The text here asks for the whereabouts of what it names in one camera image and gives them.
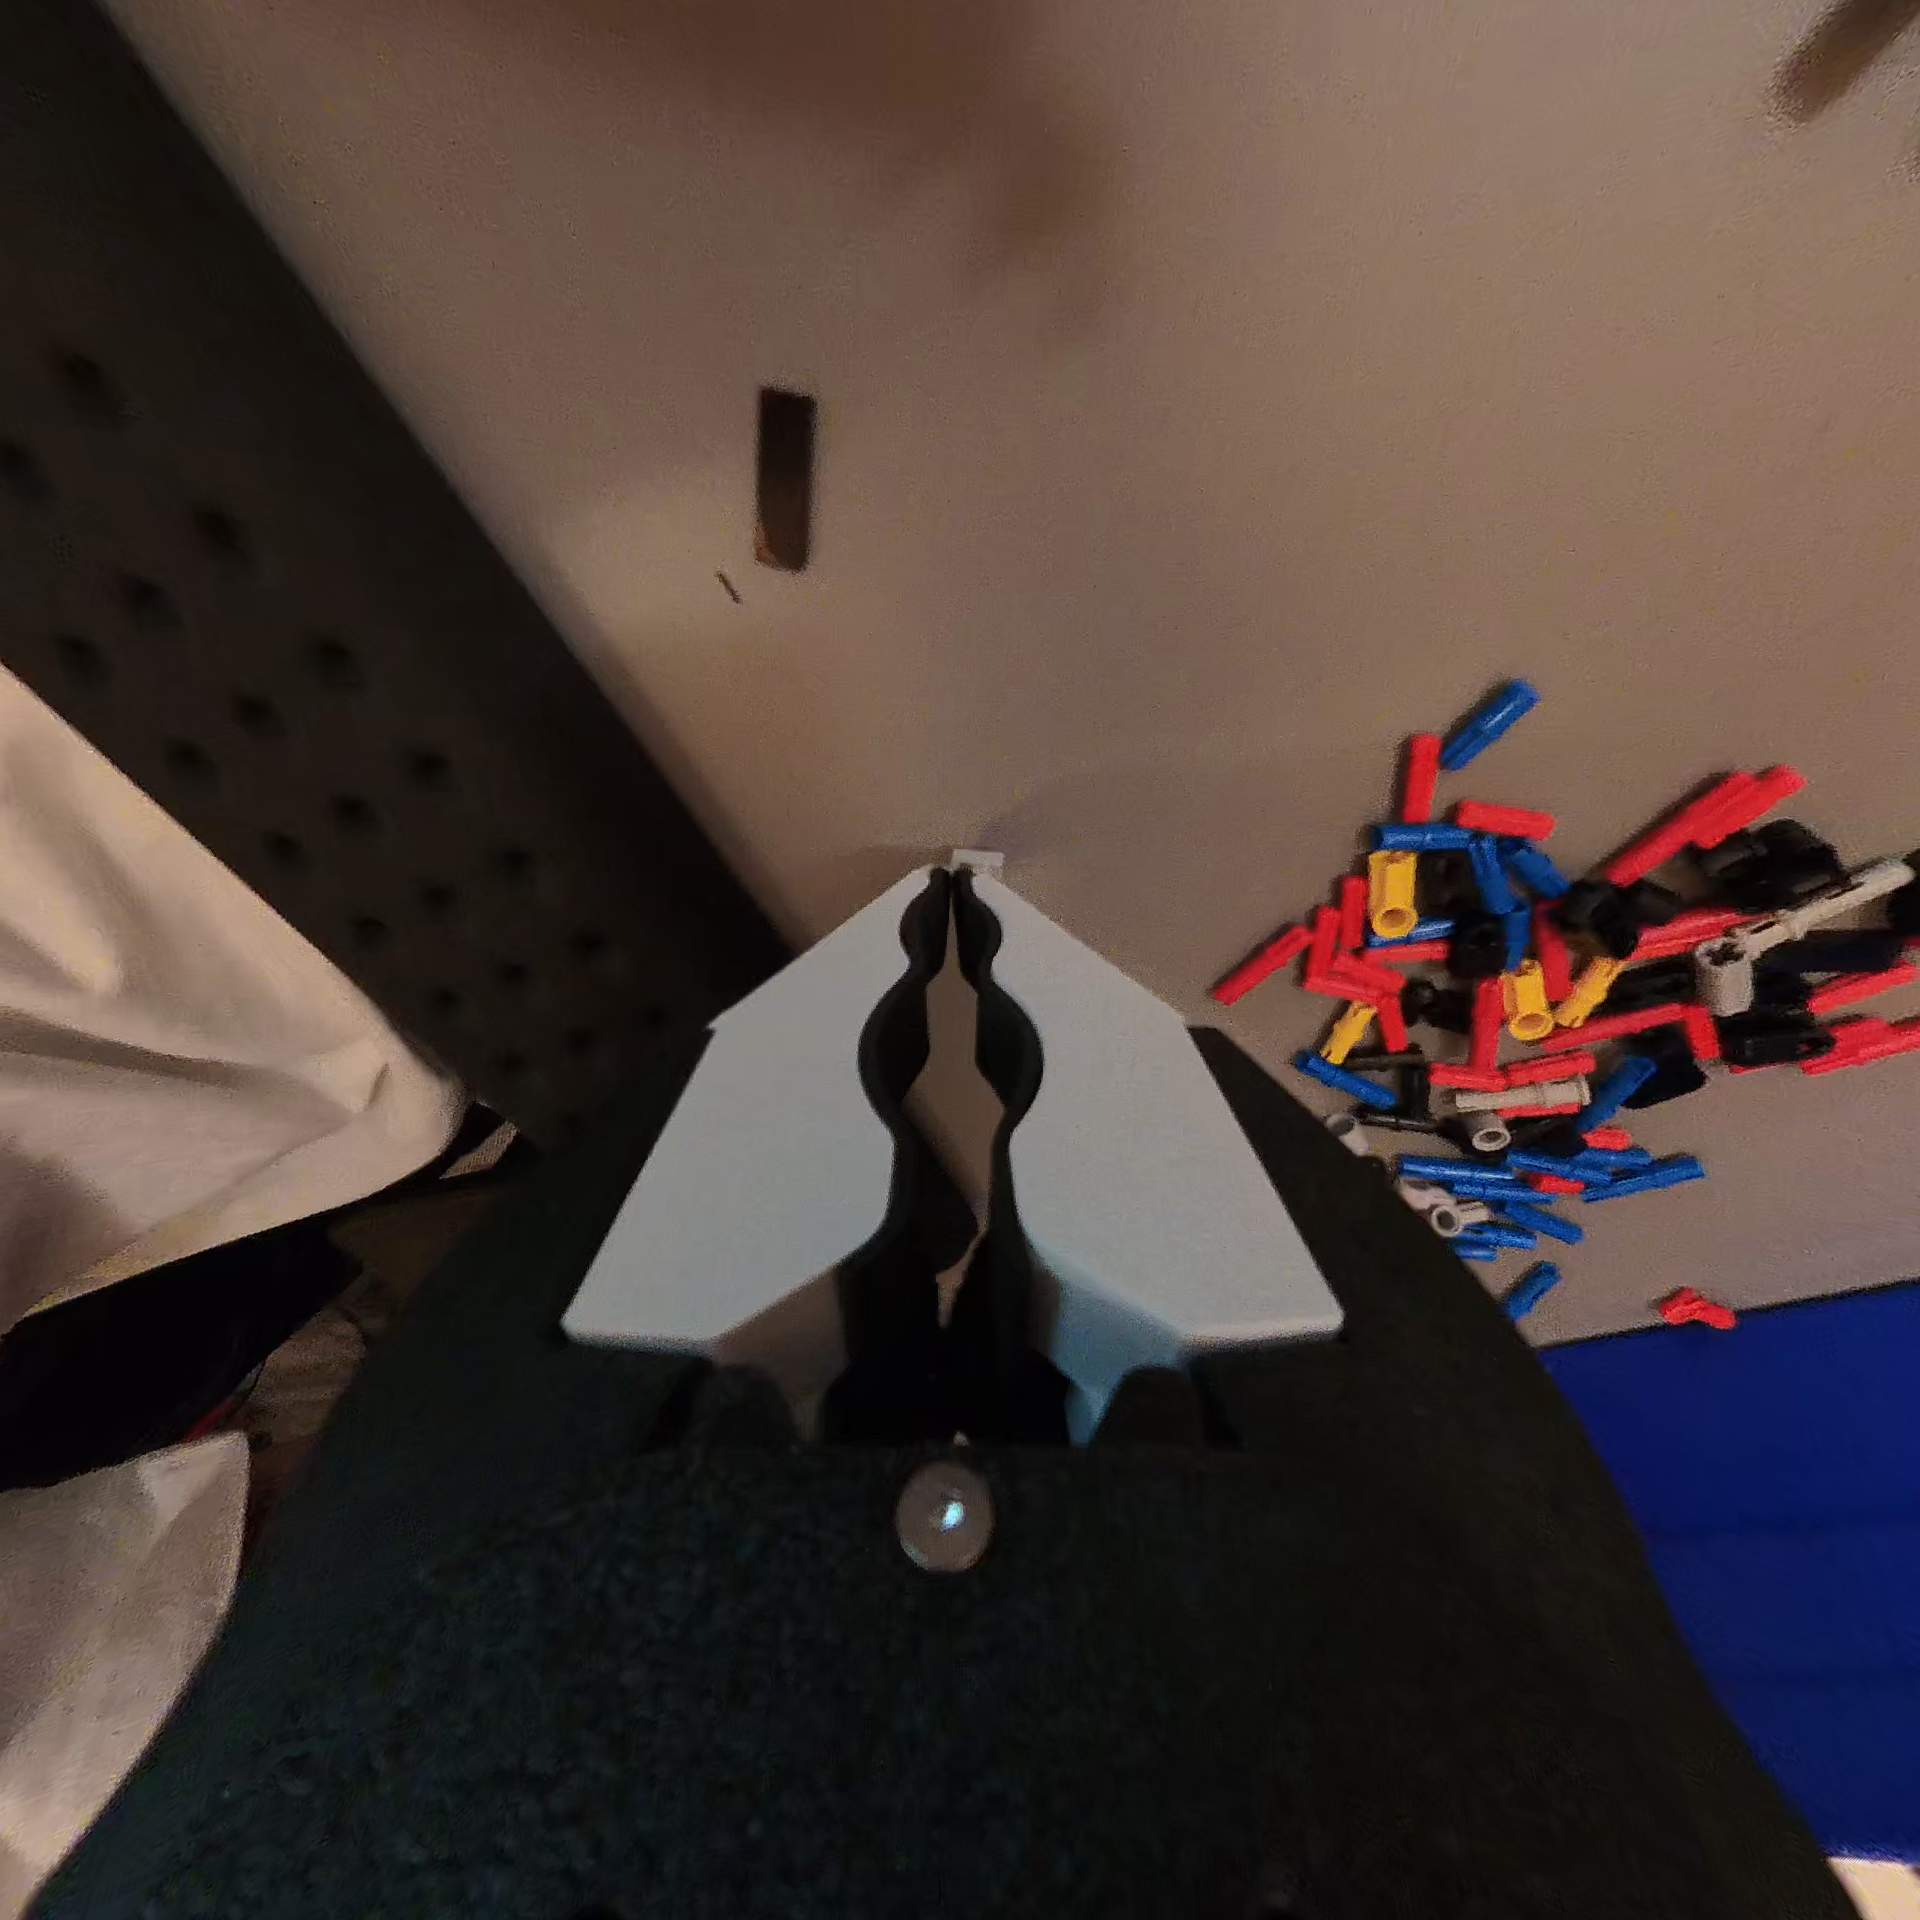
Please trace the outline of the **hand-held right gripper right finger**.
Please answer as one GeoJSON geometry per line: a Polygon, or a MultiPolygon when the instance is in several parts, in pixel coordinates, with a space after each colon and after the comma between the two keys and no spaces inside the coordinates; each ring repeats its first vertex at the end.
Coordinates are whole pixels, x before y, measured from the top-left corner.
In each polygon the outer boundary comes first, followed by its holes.
{"type": "Polygon", "coordinates": [[[1123,1379],[1332,1338],[1344,1312],[1195,1030],[1038,912],[956,867],[956,947],[994,1089],[997,1329],[1095,1429],[1123,1379]]]}

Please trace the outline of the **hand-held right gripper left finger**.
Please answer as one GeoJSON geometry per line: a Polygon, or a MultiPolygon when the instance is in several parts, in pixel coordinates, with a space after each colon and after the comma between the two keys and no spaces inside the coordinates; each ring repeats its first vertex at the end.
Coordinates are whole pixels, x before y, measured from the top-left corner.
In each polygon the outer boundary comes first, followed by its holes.
{"type": "Polygon", "coordinates": [[[909,910],[943,917],[941,877],[909,870],[710,1018],[564,1306],[568,1342],[758,1368],[794,1400],[840,1373],[838,1273],[896,1198],[896,1130],[858,1049],[914,975],[909,910]]]}

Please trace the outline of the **pile of lego pins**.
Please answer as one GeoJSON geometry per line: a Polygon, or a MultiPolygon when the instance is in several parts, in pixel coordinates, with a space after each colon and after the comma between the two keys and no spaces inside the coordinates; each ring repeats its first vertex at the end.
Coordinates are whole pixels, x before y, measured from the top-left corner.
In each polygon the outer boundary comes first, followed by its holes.
{"type": "Polygon", "coordinates": [[[1848,862],[1786,807],[1787,763],[1699,784],[1602,864],[1570,873],[1557,818],[1462,777],[1543,695],[1494,683],[1407,733],[1390,811],[1328,897],[1228,966],[1235,1008],[1286,975],[1330,1006],[1292,1064],[1328,1129],[1464,1264],[1523,1261],[1525,1322],[1583,1240],[1578,1209],[1702,1183],[1638,1142],[1638,1112],[1767,1072],[1836,1077],[1915,1055],[1915,853],[1848,862]]]}

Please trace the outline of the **black flat lego tile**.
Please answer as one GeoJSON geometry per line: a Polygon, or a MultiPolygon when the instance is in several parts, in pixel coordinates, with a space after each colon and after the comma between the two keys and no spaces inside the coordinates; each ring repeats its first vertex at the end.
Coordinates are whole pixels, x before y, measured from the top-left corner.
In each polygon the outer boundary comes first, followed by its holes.
{"type": "Polygon", "coordinates": [[[799,573],[810,566],[818,421],[814,395],[772,386],[758,389],[754,557],[768,569],[799,573]]]}

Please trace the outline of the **blue plastic bin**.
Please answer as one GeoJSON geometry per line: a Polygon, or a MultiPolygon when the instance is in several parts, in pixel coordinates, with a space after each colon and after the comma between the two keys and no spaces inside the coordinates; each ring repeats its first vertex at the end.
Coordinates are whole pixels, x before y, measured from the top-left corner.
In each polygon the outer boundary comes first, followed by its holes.
{"type": "Polygon", "coordinates": [[[1917,1859],[1917,1285],[1541,1350],[1830,1855],[1917,1859]]]}

